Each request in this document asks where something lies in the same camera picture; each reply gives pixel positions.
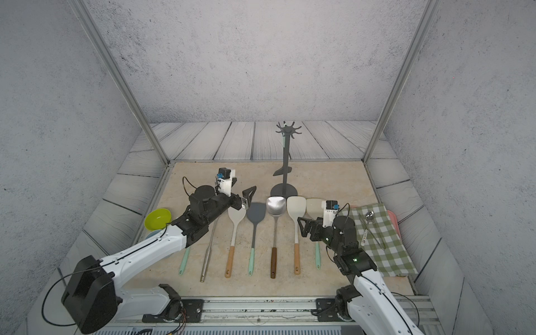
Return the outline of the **grey spatula mint handle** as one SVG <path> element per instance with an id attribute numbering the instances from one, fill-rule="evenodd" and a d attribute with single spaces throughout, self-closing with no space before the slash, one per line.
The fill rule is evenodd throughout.
<path id="1" fill-rule="evenodd" d="M 247 219 L 253 224 L 253 236 L 251 242 L 251 251 L 248 261 L 248 275 L 252 276 L 254 273 L 255 264 L 255 240 L 256 231 L 258 225 L 264 220 L 266 215 L 266 204 L 261 202 L 252 202 L 247 209 Z"/>

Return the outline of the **cream spatula light wood handle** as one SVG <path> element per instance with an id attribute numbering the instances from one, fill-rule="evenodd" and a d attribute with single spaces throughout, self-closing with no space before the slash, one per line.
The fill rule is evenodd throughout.
<path id="1" fill-rule="evenodd" d="M 228 209 L 228 216 L 231 222 L 233 223 L 233 233 L 232 233 L 230 249 L 229 249 L 229 254 L 228 254 L 228 261 L 226 264 L 226 273 L 225 273 L 226 279 L 229 279 L 232 276 L 237 229 L 238 229 L 238 225 L 244 219 L 246 214 L 247 214 L 247 211 L 244 208 L 241 208 L 241 209 L 229 208 Z"/>

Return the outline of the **utensil light wood handle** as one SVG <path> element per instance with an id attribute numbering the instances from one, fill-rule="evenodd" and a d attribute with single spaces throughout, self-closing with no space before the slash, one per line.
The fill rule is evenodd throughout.
<path id="1" fill-rule="evenodd" d="M 295 237 L 294 237 L 294 273 L 295 275 L 300 275 L 300 241 L 299 236 L 301 233 L 298 218 L 305 215 L 307 208 L 307 200 L 301 196 L 290 196 L 287 199 L 287 211 L 290 218 L 293 220 L 295 225 Z"/>

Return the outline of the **cream utensil mint handle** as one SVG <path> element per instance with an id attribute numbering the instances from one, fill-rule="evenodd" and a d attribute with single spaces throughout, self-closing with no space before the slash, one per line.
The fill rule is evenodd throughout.
<path id="1" fill-rule="evenodd" d="M 325 201 L 319 198 L 307 199 L 307 214 L 313 219 L 323 218 Z M 321 255 L 320 245 L 317 242 L 315 244 L 315 266 L 317 269 L 321 269 Z"/>

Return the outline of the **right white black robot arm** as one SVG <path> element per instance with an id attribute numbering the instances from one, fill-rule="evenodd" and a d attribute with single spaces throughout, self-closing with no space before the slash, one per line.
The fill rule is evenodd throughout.
<path id="1" fill-rule="evenodd" d="M 333 261 L 350 284 L 336 291 L 334 310 L 339 318 L 355 321 L 365 334 L 421 334 L 396 301 L 375 262 L 357 241 L 355 222 L 337 216 L 331 226 L 322 219 L 297 219 L 301 235 L 321 241 L 334 252 Z"/>

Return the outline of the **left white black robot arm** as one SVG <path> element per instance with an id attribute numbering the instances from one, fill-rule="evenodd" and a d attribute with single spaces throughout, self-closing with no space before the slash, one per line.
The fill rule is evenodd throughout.
<path id="1" fill-rule="evenodd" d="M 228 208 L 247 208 L 256 189 L 253 186 L 238 195 L 200 186 L 190 195 L 183 215 L 162 233 L 114 255 L 79 261 L 61 303 L 80 332 L 92 334 L 114 319 L 137 315 L 164 322 L 178 320 L 181 297 L 168 284 L 132 290 L 124 290 L 124 285 L 154 263 L 196 243 Z"/>

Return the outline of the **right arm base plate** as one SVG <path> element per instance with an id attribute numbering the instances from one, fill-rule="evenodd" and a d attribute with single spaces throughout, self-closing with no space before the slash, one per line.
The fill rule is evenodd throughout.
<path id="1" fill-rule="evenodd" d="M 311 314 L 319 322 L 354 322 L 362 317 L 363 312 L 362 308 L 351 306 L 350 301 L 333 297 L 316 299 Z"/>

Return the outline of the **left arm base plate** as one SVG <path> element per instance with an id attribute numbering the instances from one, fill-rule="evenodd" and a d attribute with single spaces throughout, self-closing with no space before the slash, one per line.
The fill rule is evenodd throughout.
<path id="1" fill-rule="evenodd" d="M 158 315 L 145 314 L 143 323 L 199 323 L 205 301 L 201 299 L 172 300 Z"/>

